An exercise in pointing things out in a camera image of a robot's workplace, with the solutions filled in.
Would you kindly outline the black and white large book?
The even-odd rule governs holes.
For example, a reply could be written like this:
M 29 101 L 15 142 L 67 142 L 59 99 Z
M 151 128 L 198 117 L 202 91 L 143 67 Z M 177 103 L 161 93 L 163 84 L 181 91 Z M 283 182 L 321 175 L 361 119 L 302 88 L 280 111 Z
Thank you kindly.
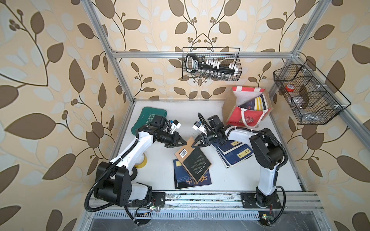
M 265 92 L 262 94 L 263 96 L 263 105 L 264 105 L 264 108 L 265 110 L 268 110 L 271 108 L 271 102 L 270 102 L 270 98 L 268 96 L 268 94 L 266 94 Z

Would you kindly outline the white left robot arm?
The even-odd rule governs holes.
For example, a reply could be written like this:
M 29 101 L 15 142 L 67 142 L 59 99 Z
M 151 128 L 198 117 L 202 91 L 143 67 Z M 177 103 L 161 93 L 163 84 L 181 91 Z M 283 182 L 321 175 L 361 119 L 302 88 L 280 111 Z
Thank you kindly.
M 182 147 L 187 142 L 177 129 L 177 120 L 167 120 L 155 115 L 152 121 L 135 131 L 135 139 L 110 162 L 102 162 L 96 170 L 95 183 L 88 191 L 84 208 L 97 212 L 116 205 L 126 207 L 129 202 L 141 206 L 153 203 L 151 186 L 133 183 L 137 176 L 137 166 L 146 161 L 145 151 L 155 142 L 166 148 Z

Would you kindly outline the yellow cartoon man book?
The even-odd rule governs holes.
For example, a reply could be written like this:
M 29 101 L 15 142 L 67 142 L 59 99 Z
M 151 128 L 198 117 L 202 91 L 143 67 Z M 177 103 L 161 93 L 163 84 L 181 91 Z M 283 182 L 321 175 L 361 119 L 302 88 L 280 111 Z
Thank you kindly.
M 264 96 L 259 96 L 255 98 L 254 110 L 264 111 L 266 109 Z

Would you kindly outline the brown and black book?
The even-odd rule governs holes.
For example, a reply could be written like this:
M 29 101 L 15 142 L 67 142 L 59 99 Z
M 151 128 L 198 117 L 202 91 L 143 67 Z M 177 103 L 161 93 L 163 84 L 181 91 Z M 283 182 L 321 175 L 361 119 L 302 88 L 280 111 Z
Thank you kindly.
M 192 147 L 194 143 L 195 139 L 190 137 L 187 144 L 180 147 L 175 156 L 195 183 L 199 183 L 212 164 L 200 148 Z

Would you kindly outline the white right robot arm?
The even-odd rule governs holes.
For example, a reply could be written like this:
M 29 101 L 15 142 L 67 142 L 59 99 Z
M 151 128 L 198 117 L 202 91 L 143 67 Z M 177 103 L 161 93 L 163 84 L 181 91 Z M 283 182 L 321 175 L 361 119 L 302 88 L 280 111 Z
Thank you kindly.
M 192 144 L 192 148 L 214 146 L 229 147 L 230 142 L 245 144 L 260 165 L 260 180 L 252 202 L 260 208 L 266 208 L 277 197 L 277 178 L 279 169 L 288 161 L 288 155 L 281 142 L 270 129 L 255 131 L 245 127 L 224 125 L 217 115 L 205 119 L 198 113 L 199 121 L 193 129 L 201 132 Z

